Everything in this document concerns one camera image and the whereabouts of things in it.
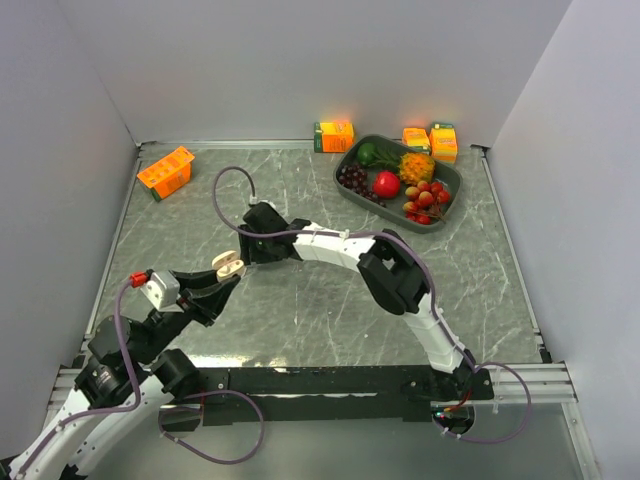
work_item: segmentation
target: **dark green tray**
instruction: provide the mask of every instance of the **dark green tray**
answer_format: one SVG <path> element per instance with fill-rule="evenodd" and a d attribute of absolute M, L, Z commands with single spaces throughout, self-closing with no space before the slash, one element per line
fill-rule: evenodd
<path fill-rule="evenodd" d="M 342 185 L 340 185 L 340 183 L 338 183 L 338 176 L 339 176 L 338 172 L 344 166 L 357 163 L 356 158 L 357 158 L 358 148 L 360 148 L 360 145 L 362 145 L 363 143 L 373 143 L 376 146 L 386 148 L 387 150 L 399 155 L 402 155 L 406 152 L 414 151 L 413 149 L 407 147 L 406 145 L 403 145 L 402 143 L 394 142 L 393 140 L 383 137 L 382 135 L 367 135 L 365 137 L 362 137 L 358 142 L 356 142 L 355 145 L 353 145 L 344 154 L 344 156 L 342 157 L 342 160 L 340 161 L 340 163 L 338 163 L 338 166 L 333 172 L 333 181 L 335 182 L 336 187 L 338 187 L 338 192 L 340 193 L 340 195 L 342 195 L 348 200 L 351 200 L 353 203 L 360 205 L 362 208 L 366 208 L 367 210 L 377 215 L 380 215 L 382 218 L 386 218 L 387 220 L 397 225 L 400 225 L 401 227 L 404 227 L 407 230 L 411 230 L 412 232 L 429 233 L 429 232 L 435 232 L 445 227 L 446 221 L 449 218 L 449 212 L 451 211 L 452 208 L 455 207 L 457 203 L 458 192 L 462 188 L 462 177 L 460 176 L 458 171 L 452 165 L 436 160 L 436 170 L 434 173 L 434 181 L 441 182 L 446 187 L 446 189 L 451 194 L 451 202 L 449 202 L 449 205 L 443 208 L 443 216 L 444 216 L 445 222 L 436 221 L 431 225 L 420 225 L 419 223 L 412 222 L 411 220 L 407 219 L 405 217 L 404 211 L 402 210 L 402 206 L 409 201 L 409 199 L 404 194 L 404 191 L 408 185 L 405 185 L 403 183 L 402 187 L 400 188 L 400 193 L 398 193 L 398 195 L 395 198 L 385 199 L 384 201 L 387 204 L 387 207 L 383 208 L 377 203 L 373 203 L 367 200 L 366 198 L 361 197 L 357 193 L 352 192 L 348 188 L 345 188 Z M 368 180 L 367 180 L 369 189 L 371 189 L 371 186 L 373 185 L 373 182 L 376 176 L 381 171 L 382 169 L 376 169 L 376 168 L 367 169 L 367 172 L 369 173 Z"/>

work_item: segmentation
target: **marble surface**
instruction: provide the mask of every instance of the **marble surface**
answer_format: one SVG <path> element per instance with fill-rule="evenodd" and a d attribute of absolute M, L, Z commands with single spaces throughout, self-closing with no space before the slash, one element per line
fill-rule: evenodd
<path fill-rule="evenodd" d="M 142 165 L 170 151 L 143 146 Z M 311 150 L 193 149 L 191 182 L 156 203 L 136 183 L 98 309 L 111 313 L 130 272 L 209 269 L 217 254 L 238 249 L 237 235 L 216 217 L 211 182 L 224 166 L 254 177 L 258 197 L 288 220 L 308 218 L 334 229 L 393 228 L 426 261 L 438 303 L 454 332 L 481 360 L 540 362 L 532 324 L 479 150 L 460 155 L 464 178 L 446 227 L 419 235 L 342 198 L 331 174 L 339 155 Z M 246 211 L 248 183 L 236 172 L 222 181 L 219 202 L 234 221 Z M 144 319 L 150 304 L 129 293 L 123 313 Z M 422 364 L 427 357 L 404 321 L 380 309 L 361 277 L 317 262 L 250 267 L 223 315 L 208 329 L 192 324 L 176 339 L 198 366 Z"/>

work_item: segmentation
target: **white wall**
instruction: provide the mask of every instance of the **white wall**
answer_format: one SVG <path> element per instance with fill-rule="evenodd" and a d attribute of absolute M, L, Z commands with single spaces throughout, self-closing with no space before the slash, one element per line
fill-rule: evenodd
<path fill-rule="evenodd" d="M 136 141 L 451 121 L 492 145 L 570 0 L 59 0 Z"/>
<path fill-rule="evenodd" d="M 135 146 L 54 0 L 0 14 L 0 458 L 89 320 Z"/>
<path fill-rule="evenodd" d="M 574 0 L 490 166 L 609 479 L 640 477 L 640 4 Z"/>

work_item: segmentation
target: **fruit tray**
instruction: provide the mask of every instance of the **fruit tray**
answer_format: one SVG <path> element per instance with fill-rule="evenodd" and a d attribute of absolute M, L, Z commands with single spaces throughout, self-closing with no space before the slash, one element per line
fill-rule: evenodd
<path fill-rule="evenodd" d="M 395 142 L 381 135 L 367 135 L 361 138 L 344 154 L 342 160 L 340 161 L 340 163 L 338 163 L 338 166 L 333 172 L 333 181 L 335 182 L 336 187 L 338 187 L 338 192 L 340 193 L 340 195 L 360 205 L 362 208 L 366 208 L 367 210 L 381 216 L 382 218 L 385 218 L 397 225 L 400 225 L 401 227 L 406 228 L 407 230 L 411 230 L 416 233 L 435 232 L 445 227 L 451 209 L 454 208 L 457 203 L 458 192 L 462 188 L 462 177 L 460 176 L 460 173 L 458 173 L 458 171 L 452 165 L 436 160 L 436 167 L 432 181 L 442 183 L 445 189 L 451 194 L 451 200 L 447 205 L 444 205 L 442 207 L 442 217 L 444 221 L 433 220 L 433 223 L 431 223 L 430 225 L 422 225 L 406 218 L 406 214 L 402 209 L 403 205 L 409 200 L 405 195 L 405 190 L 409 185 L 403 183 L 400 187 L 398 195 L 396 195 L 394 198 L 376 199 L 374 197 L 374 199 L 371 200 L 340 184 L 338 178 L 342 174 L 341 172 L 343 171 L 343 167 L 359 165 L 357 161 L 357 153 L 358 148 L 360 148 L 360 145 L 362 145 L 363 143 L 373 143 L 376 147 L 386 149 L 387 151 L 396 155 L 403 155 L 407 152 L 415 151 L 407 147 L 406 145 Z M 380 173 L 381 171 L 381 168 L 376 167 L 366 169 L 367 186 L 369 190 L 372 189 L 373 182 L 378 173 Z"/>

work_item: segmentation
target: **orange basket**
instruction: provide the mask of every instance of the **orange basket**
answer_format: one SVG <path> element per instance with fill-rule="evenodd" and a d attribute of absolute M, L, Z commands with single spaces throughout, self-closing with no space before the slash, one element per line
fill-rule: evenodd
<path fill-rule="evenodd" d="M 184 147 L 178 147 L 138 174 L 156 202 L 167 198 L 191 179 L 191 161 L 196 158 Z"/>

